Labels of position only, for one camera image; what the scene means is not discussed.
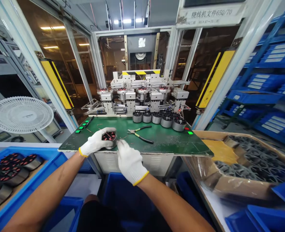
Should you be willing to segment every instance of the pliers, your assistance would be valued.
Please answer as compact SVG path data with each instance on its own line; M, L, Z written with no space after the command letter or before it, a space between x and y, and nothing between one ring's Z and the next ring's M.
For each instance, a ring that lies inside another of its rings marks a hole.
M139 130L142 130L142 129L148 128L148 127L152 127L152 126L144 126L144 127L138 128L138 129L136 129L136 130L128 130L130 133L128 133L128 132L127 132L127 133L128 133L128 134L135 134L135 136L137 136L137 137L140 138L141 140L143 140L143 141L145 141L145 142L147 142L147 143L153 144L153 143L154 143L153 141L147 140L147 139L141 137L140 135L138 135L138 134L136 133L136 131L139 131Z

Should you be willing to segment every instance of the white fan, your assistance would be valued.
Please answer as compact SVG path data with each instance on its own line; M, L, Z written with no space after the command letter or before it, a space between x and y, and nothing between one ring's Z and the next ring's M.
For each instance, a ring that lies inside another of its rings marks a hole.
M45 102L31 97L11 97L0 101L0 130L14 134L39 131L49 143L54 138L45 128L53 120L53 110Z

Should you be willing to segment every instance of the glass panel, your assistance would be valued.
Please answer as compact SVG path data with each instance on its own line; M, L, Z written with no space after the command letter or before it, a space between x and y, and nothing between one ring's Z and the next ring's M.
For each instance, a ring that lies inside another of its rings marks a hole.
M218 53L231 46L238 30L239 25L203 29L187 77L191 82L184 87L189 91L186 104L192 108L191 111L184 111L184 117L190 124L196 117L196 103Z
M178 59L175 64L173 80L181 80L188 54L191 50L191 45L194 39L195 30L185 30L179 45Z
M37 39L43 54L54 61L66 87L71 87L70 98L78 123L87 117L81 107L89 99L62 21L29 0L18 0L19 6Z
M98 40L101 59L104 64L104 74L106 82L110 83L113 79L112 72L122 72L126 70L124 36L100 37Z

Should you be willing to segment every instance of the white work glove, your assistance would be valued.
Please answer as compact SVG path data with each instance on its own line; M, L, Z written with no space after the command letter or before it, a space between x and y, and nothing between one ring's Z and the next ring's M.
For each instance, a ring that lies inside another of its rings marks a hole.
M79 148L80 155L84 157L89 157L90 154L98 151L99 149L102 149L103 147L112 147L113 142L109 140L101 140L102 136L106 132L114 132L116 129L114 127L105 127L104 129L101 129L94 133L91 137L88 138L88 141L86 141L85 144L83 144Z
M119 169L123 176L136 186L149 173L149 171L142 166L142 156L140 152L130 148L125 140L119 140L118 146L118 163Z

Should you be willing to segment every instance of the yellow black hazard stripe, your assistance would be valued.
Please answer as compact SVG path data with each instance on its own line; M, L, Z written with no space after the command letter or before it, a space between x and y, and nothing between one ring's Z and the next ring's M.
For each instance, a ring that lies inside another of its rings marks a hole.
M123 71L122 75L146 75L146 74L159 74L161 72L160 69L153 70L133 70L133 71Z

